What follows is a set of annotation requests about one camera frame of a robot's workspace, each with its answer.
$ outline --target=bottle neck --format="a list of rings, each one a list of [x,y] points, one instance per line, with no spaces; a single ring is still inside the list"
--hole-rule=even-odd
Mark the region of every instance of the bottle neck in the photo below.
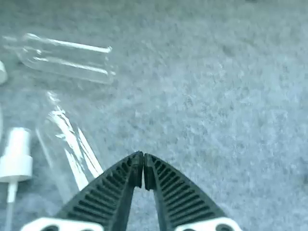
[[[2,36],[2,42],[5,49],[18,50],[21,48],[20,41],[14,36]]]

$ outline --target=plastic cap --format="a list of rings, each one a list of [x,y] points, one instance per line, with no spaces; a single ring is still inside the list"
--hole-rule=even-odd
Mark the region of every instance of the plastic cap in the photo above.
[[[24,181],[32,177],[31,131],[13,128],[0,158],[0,182]]]
[[[3,62],[0,61],[0,85],[8,79]]]

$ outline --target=plastic bottle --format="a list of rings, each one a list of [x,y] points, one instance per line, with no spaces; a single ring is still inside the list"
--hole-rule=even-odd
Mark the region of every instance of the plastic bottle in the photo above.
[[[93,47],[34,34],[20,38],[3,36],[3,42],[5,48],[14,51],[30,68],[103,84],[113,80],[113,67],[108,63],[111,47]]]
[[[97,147],[81,125],[78,114],[63,108],[56,94],[48,92],[52,109],[39,121],[36,133],[51,169],[62,202],[66,203],[103,173]]]

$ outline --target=clear plastic bottle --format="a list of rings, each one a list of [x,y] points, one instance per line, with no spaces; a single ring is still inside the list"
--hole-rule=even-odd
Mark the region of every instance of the clear plastic bottle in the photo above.
[[[111,47],[41,38],[25,34],[20,38],[3,36],[4,47],[13,50],[28,67],[64,76],[110,84],[113,66],[109,63]]]
[[[46,103],[52,109],[39,121],[36,133],[62,201],[66,203],[103,173],[105,162],[97,156],[97,147],[81,125],[78,114],[67,106],[64,109],[53,92],[47,96]]]

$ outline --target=ribbed gripper pad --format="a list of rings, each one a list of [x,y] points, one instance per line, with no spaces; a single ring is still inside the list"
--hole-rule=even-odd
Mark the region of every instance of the ribbed gripper pad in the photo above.
[[[141,188],[143,153],[136,152],[106,170],[57,214],[96,222],[105,231],[126,230],[134,188]]]
[[[161,231],[225,216],[192,181],[161,159],[145,154],[145,188],[153,190]]]

